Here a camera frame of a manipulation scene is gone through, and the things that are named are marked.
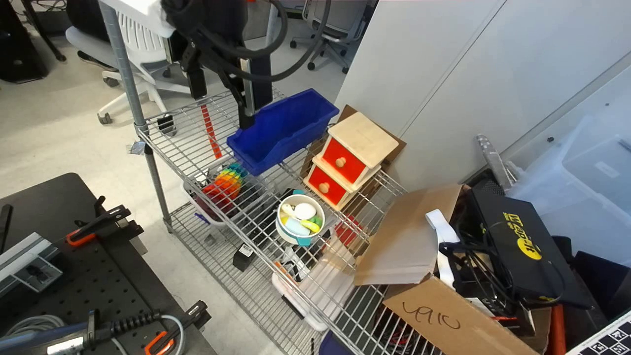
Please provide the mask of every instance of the cardboard box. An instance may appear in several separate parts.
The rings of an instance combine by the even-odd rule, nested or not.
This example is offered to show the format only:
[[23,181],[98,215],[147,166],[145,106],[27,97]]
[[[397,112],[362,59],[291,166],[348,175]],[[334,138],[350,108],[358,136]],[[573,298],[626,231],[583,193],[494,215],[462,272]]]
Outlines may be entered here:
[[354,268],[354,284],[397,284],[384,306],[443,353],[530,355],[545,349],[549,312],[535,314],[535,335],[528,341],[484,315],[455,290],[431,276],[437,244],[429,237],[425,213],[439,209],[445,219],[464,191],[445,185],[401,195],[372,235]]

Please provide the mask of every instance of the round container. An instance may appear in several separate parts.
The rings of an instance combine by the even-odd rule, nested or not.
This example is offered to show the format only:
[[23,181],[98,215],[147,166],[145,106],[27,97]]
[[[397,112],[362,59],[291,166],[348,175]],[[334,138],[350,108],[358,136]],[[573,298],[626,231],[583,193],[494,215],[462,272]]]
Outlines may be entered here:
[[[287,203],[291,207],[295,207],[297,203],[309,203],[315,209],[315,215],[321,219],[319,233],[309,235],[309,237],[291,235],[277,219],[279,205],[283,205],[283,203]],[[299,244],[299,246],[309,246],[309,244],[313,244],[313,241],[317,241],[324,233],[324,229],[322,229],[324,223],[326,223],[324,221],[324,213],[322,213],[321,205],[313,197],[309,197],[309,195],[289,195],[289,197],[281,199],[279,205],[275,209],[275,231],[277,231],[277,237],[283,239],[285,243]]]

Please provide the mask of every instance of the white wall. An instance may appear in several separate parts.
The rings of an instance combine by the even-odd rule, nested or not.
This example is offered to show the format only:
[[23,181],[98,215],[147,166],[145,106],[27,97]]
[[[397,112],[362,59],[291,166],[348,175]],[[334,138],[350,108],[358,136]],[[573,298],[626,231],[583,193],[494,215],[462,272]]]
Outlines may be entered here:
[[482,164],[474,134],[504,150],[606,85],[628,14],[626,0],[382,0],[336,104],[405,140],[407,189],[462,179]]

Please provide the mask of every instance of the office chair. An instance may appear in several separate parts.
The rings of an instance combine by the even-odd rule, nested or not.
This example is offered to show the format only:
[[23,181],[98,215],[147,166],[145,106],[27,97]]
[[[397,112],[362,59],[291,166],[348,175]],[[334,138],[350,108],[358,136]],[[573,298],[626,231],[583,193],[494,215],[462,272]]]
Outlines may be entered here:
[[[161,20],[157,2],[110,0],[108,4],[117,14],[117,26],[125,45],[127,59],[133,67],[133,81],[139,97],[147,97],[155,106],[165,112],[163,101],[157,91],[188,95],[186,83],[177,83],[173,75],[169,39],[173,28]],[[68,28],[64,37],[78,55],[88,55],[108,67],[115,67],[111,47],[76,28]],[[115,71],[102,71],[102,81],[113,87],[119,81]],[[117,95],[96,110],[100,124],[110,124],[115,108],[125,104],[125,95]]]
[[[293,37],[289,47],[313,43],[313,31],[321,28],[322,0],[305,0],[301,20],[309,26],[309,33]],[[328,55],[340,71],[346,73],[352,61],[350,51],[358,45],[368,24],[370,0],[332,0],[330,14],[322,28],[322,41],[307,61],[307,69],[315,71],[315,57]]]

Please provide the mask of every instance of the metal rod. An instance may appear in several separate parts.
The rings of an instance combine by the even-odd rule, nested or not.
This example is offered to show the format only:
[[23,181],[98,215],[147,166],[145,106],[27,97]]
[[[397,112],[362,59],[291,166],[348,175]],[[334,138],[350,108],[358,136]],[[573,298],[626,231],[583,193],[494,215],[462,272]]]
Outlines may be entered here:
[[[119,26],[117,26],[117,14],[110,6],[106,6],[104,2],[98,2],[98,6],[100,6],[100,12],[102,12],[102,20],[104,20],[106,31],[108,31],[108,39],[110,39],[111,49],[113,49],[113,57],[117,61],[121,87],[123,87],[125,101],[127,101],[127,106],[129,106],[131,116],[133,116],[135,130],[147,132],[147,124],[143,120],[141,106],[139,106],[139,101],[137,101],[133,73],[131,73],[129,61],[125,57],[123,41],[121,41],[121,33],[119,33]],[[153,150],[149,146],[145,146],[143,158],[145,158],[145,164],[149,168],[151,181],[153,181],[153,187],[155,187],[155,195],[157,195],[157,203],[159,203],[159,211],[161,211],[161,221],[171,231],[171,227],[173,227],[171,225],[171,215],[169,215],[169,209],[165,205],[165,197],[163,197],[163,189],[161,189],[161,181],[159,181],[159,173],[157,173],[157,164],[155,164],[155,158],[153,158]]]

